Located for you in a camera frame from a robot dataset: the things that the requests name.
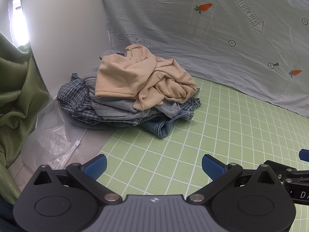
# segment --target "metal screw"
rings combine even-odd
[[[118,194],[110,193],[104,196],[104,199],[107,201],[117,201],[120,198]]]
[[[205,197],[202,194],[192,194],[190,195],[190,200],[194,202],[200,202],[205,199]]]

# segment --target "gray plastic surface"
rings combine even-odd
[[[191,205],[182,195],[128,195],[105,207],[83,232],[228,232],[207,209]]]

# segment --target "window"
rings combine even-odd
[[[13,0],[13,20],[11,26],[11,34],[14,35],[17,45],[26,44],[29,41],[29,36],[20,0]]]

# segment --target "plaid shirt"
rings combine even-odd
[[[57,100],[62,110],[70,113],[72,117],[90,125],[108,122],[115,127],[125,127],[138,125],[142,120],[142,118],[118,121],[106,120],[97,115],[91,105],[89,89],[86,87],[85,81],[78,77],[77,73],[72,73],[71,81],[60,87]],[[194,115],[193,111],[200,106],[200,100],[198,98],[189,98],[185,103],[179,105],[181,110],[192,112],[189,118],[191,119]]]

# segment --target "pile of clothes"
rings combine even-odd
[[[179,118],[190,120],[200,100],[191,75],[174,60],[153,55],[142,45],[106,51],[99,68],[84,78],[72,74],[57,100],[70,123],[97,130],[140,125],[164,138]]]

